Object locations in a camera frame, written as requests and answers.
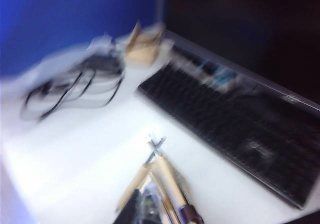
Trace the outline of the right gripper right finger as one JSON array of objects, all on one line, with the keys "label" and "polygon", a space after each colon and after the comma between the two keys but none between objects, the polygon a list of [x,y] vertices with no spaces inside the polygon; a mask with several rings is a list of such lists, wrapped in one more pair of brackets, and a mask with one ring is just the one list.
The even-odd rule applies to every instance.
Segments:
[{"label": "right gripper right finger", "polygon": [[183,224],[204,224],[202,217],[193,205],[187,204],[180,207],[179,214]]}]

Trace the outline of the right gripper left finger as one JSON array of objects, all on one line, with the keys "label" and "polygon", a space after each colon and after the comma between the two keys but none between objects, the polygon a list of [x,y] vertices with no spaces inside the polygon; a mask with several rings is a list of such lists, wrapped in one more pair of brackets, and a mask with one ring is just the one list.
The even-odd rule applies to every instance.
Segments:
[{"label": "right gripper left finger", "polygon": [[140,200],[141,193],[138,189],[135,189],[113,224],[134,224],[136,221]]}]

